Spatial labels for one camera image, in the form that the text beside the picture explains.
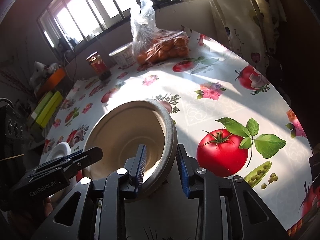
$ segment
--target ceramic bowl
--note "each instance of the ceramic bowl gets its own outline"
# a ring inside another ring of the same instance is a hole
[[[155,191],[172,168],[177,131],[168,111],[155,100],[132,101],[104,115],[92,129],[84,151],[103,150],[102,160],[83,169],[91,179],[107,177],[135,156],[139,144],[147,146],[146,169],[139,199]]]

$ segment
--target floral tablecloth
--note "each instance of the floral tablecloth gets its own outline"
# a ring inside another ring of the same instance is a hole
[[[312,152],[303,128],[251,65],[216,41],[185,31],[189,58],[138,69],[116,66],[106,83],[78,80],[46,138],[41,162],[62,141],[73,152],[82,149],[95,123],[115,107],[153,98],[171,114],[189,156],[218,176],[244,177],[290,233],[312,207]],[[193,239],[197,205],[183,194],[174,164],[154,194],[126,204],[127,236]]]

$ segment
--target windowsill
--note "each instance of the windowsill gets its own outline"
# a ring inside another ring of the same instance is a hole
[[[168,2],[163,2],[161,4],[159,4],[160,8],[164,8],[173,4],[178,4],[178,3],[183,3],[183,2],[189,2],[189,1],[193,1],[193,0],[174,0],[172,2],[168,1]],[[127,23],[130,21],[130,17],[125,18],[124,20],[117,22],[116,24],[112,25],[111,27],[109,27],[108,29],[104,30],[102,33],[100,33],[99,35],[97,35],[97,39],[100,39],[101,37],[103,37],[105,34],[110,33],[111,31],[115,30],[116,28],[120,27],[121,25]],[[75,51],[76,53],[74,54],[73,52],[70,52],[69,54],[67,54],[67,59],[69,62],[71,62],[71,60],[73,60],[76,56],[78,56],[82,51],[84,51],[87,47],[89,47],[91,44],[93,44],[96,41],[96,38],[91,39],[90,41],[81,41],[79,44],[76,45]]]

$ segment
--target white plate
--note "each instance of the white plate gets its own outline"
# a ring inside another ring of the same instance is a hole
[[[52,149],[52,151],[48,155],[45,162],[49,162],[49,161],[56,159],[56,158],[59,158],[59,157],[67,156],[69,154],[71,154],[71,148],[70,148],[69,144],[66,142],[61,142],[55,148]]]

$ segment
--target plastic bag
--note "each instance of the plastic bag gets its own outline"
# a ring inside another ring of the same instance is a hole
[[[156,27],[155,11],[150,0],[141,0],[141,7],[131,7],[132,54],[141,65],[187,57],[189,38],[183,31],[165,31]]]

